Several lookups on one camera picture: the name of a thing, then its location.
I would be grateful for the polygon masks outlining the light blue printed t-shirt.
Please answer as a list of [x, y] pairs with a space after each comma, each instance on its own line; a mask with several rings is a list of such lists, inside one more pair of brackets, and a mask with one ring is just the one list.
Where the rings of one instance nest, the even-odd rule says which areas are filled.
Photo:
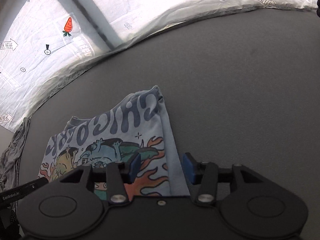
[[72, 117], [49, 139], [38, 176], [54, 181], [81, 165], [105, 168], [135, 153], [141, 167], [135, 181], [125, 185], [129, 197], [190, 194], [158, 86], [129, 94], [95, 117]]

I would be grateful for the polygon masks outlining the grey crumpled garment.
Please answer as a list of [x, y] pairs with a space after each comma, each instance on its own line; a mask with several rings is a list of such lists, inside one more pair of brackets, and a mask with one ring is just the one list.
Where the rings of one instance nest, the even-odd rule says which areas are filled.
[[25, 117], [14, 133], [7, 149], [1, 155], [1, 193], [18, 184], [21, 155], [25, 146], [30, 119]]

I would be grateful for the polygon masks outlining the white printed curtain sheet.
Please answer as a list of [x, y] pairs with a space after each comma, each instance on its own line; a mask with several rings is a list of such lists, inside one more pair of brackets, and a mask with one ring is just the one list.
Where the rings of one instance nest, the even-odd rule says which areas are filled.
[[197, 18], [315, 10], [318, 0], [1, 0], [1, 126], [25, 117], [103, 57]]

